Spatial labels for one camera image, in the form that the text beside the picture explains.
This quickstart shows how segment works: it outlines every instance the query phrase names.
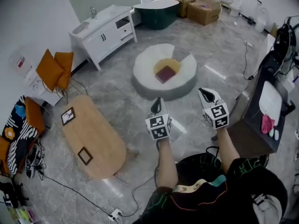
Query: red cloth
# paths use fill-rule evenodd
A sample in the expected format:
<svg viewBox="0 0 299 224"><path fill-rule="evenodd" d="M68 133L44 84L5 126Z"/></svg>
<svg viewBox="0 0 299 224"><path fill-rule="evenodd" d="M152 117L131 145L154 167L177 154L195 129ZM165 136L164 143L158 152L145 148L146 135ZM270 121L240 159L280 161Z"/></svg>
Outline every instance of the red cloth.
<svg viewBox="0 0 299 224"><path fill-rule="evenodd" d="M274 127L275 120L264 114L262 117L262 133L269 133Z"/></svg>

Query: black picture frame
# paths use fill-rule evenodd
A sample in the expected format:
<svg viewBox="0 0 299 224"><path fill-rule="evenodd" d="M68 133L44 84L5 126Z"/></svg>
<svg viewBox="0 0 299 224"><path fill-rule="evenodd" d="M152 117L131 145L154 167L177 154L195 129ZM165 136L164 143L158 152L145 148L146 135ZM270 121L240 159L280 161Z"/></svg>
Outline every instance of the black picture frame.
<svg viewBox="0 0 299 224"><path fill-rule="evenodd" d="M88 156L89 156L89 160L85 160L82 156L81 156L81 153L82 152L85 152ZM78 156L79 156L79 158L82 160L82 162L87 166L89 163L90 163L90 161L93 159L93 156L90 154L90 152L85 148L85 147L83 147L80 151L79 151L79 153L78 153Z"/></svg>
<svg viewBox="0 0 299 224"><path fill-rule="evenodd" d="M71 114L73 115L73 117L72 117L71 119L68 119L66 122L64 122L64 120L63 120L62 117L63 117L68 111L70 111L70 110L71 110ZM70 109L68 109L66 112L64 112L64 113L61 115L61 122L62 122L62 125L65 126L66 124L68 124L69 122L71 122L75 117L76 117L76 115L75 115L75 112L74 112L74 108L71 107Z"/></svg>

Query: yellow flower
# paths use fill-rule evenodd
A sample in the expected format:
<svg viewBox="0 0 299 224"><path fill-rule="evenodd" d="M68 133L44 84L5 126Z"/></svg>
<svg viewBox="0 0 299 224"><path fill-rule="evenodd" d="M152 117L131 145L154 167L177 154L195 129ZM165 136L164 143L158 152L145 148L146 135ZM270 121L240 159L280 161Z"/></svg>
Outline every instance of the yellow flower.
<svg viewBox="0 0 299 224"><path fill-rule="evenodd" d="M15 133L12 127L8 127L5 129L5 136L10 140L14 139Z"/></svg>

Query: dark red book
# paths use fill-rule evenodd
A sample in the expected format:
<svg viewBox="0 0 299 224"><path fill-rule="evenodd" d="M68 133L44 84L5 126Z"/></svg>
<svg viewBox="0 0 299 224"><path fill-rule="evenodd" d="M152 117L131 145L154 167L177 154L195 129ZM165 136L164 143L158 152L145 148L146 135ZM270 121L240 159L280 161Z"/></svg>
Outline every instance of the dark red book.
<svg viewBox="0 0 299 224"><path fill-rule="evenodd" d="M156 74L156 77L159 81L161 81L161 83L164 84L166 81L168 81L171 77L175 75L176 72L167 65Z"/></svg>

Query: white pouf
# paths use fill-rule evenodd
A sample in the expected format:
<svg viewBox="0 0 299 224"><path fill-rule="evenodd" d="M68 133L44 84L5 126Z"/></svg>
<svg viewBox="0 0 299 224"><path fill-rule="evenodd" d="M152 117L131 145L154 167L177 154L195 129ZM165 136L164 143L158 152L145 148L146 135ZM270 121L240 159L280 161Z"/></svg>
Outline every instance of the white pouf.
<svg viewBox="0 0 299 224"><path fill-rule="evenodd" d="M154 67L165 58L179 61L181 68L163 84L156 78ZM197 63L193 55L171 44L159 44L146 48L137 56L132 83L137 92L147 99L162 97L164 100L173 100L186 95L195 86L196 71Z"/></svg>

